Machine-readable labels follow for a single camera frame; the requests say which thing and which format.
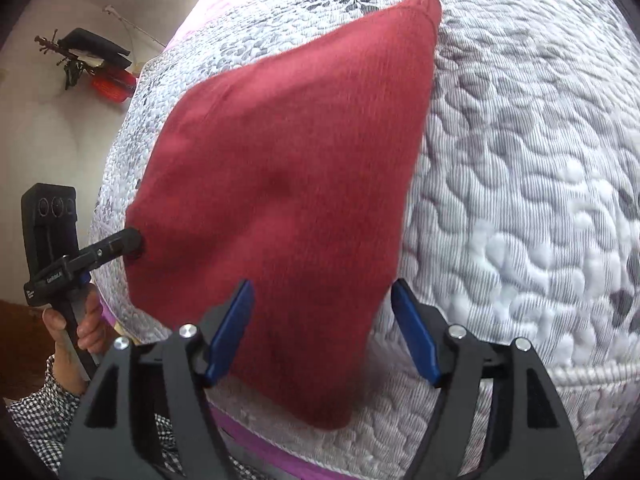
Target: red cloth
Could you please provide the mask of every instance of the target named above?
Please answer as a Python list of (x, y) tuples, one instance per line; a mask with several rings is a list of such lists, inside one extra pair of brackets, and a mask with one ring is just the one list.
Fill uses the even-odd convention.
[(249, 278), (232, 371), (320, 428), (348, 422), (396, 276), (441, 13), (405, 0), (196, 85), (127, 211), (133, 304), (176, 328)]

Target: quilted mattress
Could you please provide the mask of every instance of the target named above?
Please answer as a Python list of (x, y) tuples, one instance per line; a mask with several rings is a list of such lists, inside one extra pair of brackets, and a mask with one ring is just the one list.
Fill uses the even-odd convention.
[[(149, 62), (108, 156), (91, 242), (124, 226), (154, 142), (184, 92), (400, 0), (253, 0)], [(611, 0), (440, 0), (421, 153), (398, 275), (478, 337), (535, 345), (591, 472), (640, 395), (640, 46)], [(120, 261), (94, 280), (122, 326), (168, 330), (130, 304)], [(229, 378), (210, 400), (273, 445), (364, 479), (399, 478), (437, 391), (418, 377), (388, 300), (350, 424), (305, 426)], [(482, 386), (465, 470), (479, 459)]]

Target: black handle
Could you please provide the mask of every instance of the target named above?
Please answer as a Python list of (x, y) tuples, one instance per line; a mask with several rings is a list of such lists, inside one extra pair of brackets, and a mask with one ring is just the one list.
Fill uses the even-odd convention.
[(66, 334), (69, 338), (68, 350), (71, 355), (75, 355), (78, 358), (77, 364), (80, 373), (83, 375), (83, 379), (90, 381), (94, 378), (98, 366), (87, 350), (78, 348), (78, 321), (76, 320), (76, 314), (74, 313), (71, 301), (67, 298), (61, 298), (53, 301), (51, 306), (65, 317)]

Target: shirt sleeve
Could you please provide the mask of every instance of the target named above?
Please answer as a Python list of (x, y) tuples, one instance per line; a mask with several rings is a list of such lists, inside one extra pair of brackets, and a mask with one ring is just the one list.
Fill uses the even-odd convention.
[(58, 384), (53, 377), (53, 361), (53, 356), (47, 359), (44, 386), (12, 403), (7, 410), (34, 452), (57, 473), (80, 397)]
[(182, 467), (180, 466), (180, 457), (171, 421), (156, 413), (156, 430), (158, 430), (158, 440), (162, 448), (164, 466), (173, 473), (181, 473)]

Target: blue gripper pad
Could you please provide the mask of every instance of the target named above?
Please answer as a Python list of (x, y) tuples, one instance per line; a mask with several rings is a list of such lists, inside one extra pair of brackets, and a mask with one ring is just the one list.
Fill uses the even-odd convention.
[(229, 372), (254, 309), (254, 287), (244, 281), (230, 300), (228, 311), (209, 345), (209, 367), (204, 374), (213, 386)]
[(391, 308), (418, 373), (435, 386), (442, 376), (438, 366), (438, 349), (418, 312), (418, 306), (406, 282), (396, 280), (391, 286)]

